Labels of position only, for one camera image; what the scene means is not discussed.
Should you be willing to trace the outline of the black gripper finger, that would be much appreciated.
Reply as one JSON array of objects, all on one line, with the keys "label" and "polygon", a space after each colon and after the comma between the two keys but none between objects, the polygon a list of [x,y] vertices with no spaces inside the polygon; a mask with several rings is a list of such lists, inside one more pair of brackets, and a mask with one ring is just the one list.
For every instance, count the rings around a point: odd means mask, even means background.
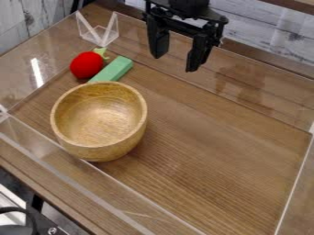
[{"label": "black gripper finger", "polygon": [[187,72],[195,72],[206,63],[212,49],[212,39],[206,34],[196,34],[192,39],[192,47],[187,53]]},{"label": "black gripper finger", "polygon": [[170,31],[162,18],[147,16],[147,37],[152,56],[159,59],[170,49]]}]

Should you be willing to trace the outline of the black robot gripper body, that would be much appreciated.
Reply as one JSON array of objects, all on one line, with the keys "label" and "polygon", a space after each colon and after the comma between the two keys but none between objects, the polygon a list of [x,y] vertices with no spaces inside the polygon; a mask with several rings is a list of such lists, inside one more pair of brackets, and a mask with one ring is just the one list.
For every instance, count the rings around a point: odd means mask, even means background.
[{"label": "black robot gripper body", "polygon": [[210,7],[210,0],[144,0],[146,21],[158,31],[175,31],[188,37],[203,34],[218,46],[228,19]]}]

